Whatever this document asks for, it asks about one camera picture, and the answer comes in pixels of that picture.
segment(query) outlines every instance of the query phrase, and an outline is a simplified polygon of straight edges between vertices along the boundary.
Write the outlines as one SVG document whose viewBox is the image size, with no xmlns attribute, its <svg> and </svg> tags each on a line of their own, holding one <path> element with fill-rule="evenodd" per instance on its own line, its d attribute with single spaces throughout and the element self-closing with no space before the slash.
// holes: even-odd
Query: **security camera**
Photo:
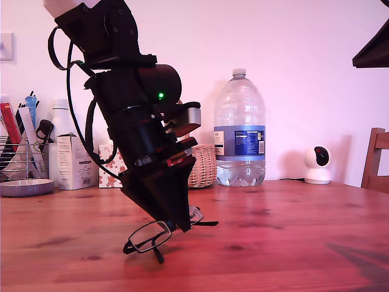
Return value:
<svg viewBox="0 0 389 292">
<path fill-rule="evenodd" d="M 309 168 L 304 180 L 308 184 L 329 184 L 331 175 L 326 166 L 331 154 L 322 146 L 308 148 L 305 151 L 305 165 Z"/>
</svg>

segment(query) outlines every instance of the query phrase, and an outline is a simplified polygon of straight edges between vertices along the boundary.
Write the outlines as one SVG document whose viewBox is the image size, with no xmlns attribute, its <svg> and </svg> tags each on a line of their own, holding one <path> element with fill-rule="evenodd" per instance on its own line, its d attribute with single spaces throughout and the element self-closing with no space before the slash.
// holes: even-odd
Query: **wood grain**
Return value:
<svg viewBox="0 0 389 292">
<path fill-rule="evenodd" d="M 371 175 L 378 175 L 379 161 L 381 159 L 381 149 L 376 149 L 377 135 L 385 133 L 385 129 L 372 128 L 370 134 L 370 141 L 366 155 L 365 169 L 363 170 L 361 187 L 368 188 L 369 177 Z"/>
<path fill-rule="evenodd" d="M 389 176 L 388 175 L 371 175 L 369 177 L 369 184 L 367 186 L 369 190 L 376 190 L 377 192 L 388 193 L 389 192 Z"/>
<path fill-rule="evenodd" d="M 119 189 L 1 199 L 1 288 L 20 291 L 389 291 L 389 196 L 331 183 L 192 190 L 217 227 L 124 255 L 151 218 Z"/>
<path fill-rule="evenodd" d="M 377 134 L 376 148 L 389 149 L 389 132 Z"/>
</svg>

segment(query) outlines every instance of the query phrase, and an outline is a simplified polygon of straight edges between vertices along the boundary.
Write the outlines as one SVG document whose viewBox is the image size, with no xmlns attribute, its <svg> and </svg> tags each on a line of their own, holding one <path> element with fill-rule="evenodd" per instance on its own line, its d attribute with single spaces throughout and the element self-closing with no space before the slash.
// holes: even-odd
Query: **black eyeglasses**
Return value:
<svg viewBox="0 0 389 292">
<path fill-rule="evenodd" d="M 218 221 L 202 222 L 201 220 L 204 216 L 200 212 L 200 208 L 194 206 L 189 206 L 189 218 L 191 226 L 216 226 L 219 223 Z M 125 254 L 130 254 L 134 251 L 143 253 L 153 250 L 158 262 L 163 263 L 165 261 L 164 257 L 157 247 L 166 242 L 171 237 L 171 233 L 175 230 L 177 230 L 177 227 L 171 221 L 150 222 L 137 229 L 128 237 L 123 252 Z"/>
</svg>

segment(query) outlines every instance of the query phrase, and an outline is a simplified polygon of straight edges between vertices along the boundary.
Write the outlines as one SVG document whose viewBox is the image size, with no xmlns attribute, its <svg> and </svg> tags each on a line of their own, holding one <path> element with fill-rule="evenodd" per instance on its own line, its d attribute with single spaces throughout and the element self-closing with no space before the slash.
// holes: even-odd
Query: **gray dish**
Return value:
<svg viewBox="0 0 389 292">
<path fill-rule="evenodd" d="M 22 198 L 24 196 L 40 196 L 51 193 L 54 189 L 52 179 L 21 179 L 0 184 L 1 196 Z"/>
</svg>

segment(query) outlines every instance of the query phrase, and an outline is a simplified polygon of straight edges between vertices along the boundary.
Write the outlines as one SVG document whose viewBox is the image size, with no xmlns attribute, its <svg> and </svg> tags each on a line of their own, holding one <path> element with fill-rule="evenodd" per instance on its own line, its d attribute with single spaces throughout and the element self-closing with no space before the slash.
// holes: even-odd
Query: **wooden chair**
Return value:
<svg viewBox="0 0 389 292">
<path fill-rule="evenodd" d="M 385 133 L 385 129 L 381 128 L 372 128 L 361 187 L 389 193 L 389 176 L 378 176 L 382 149 L 389 149 L 389 132 Z"/>
</svg>

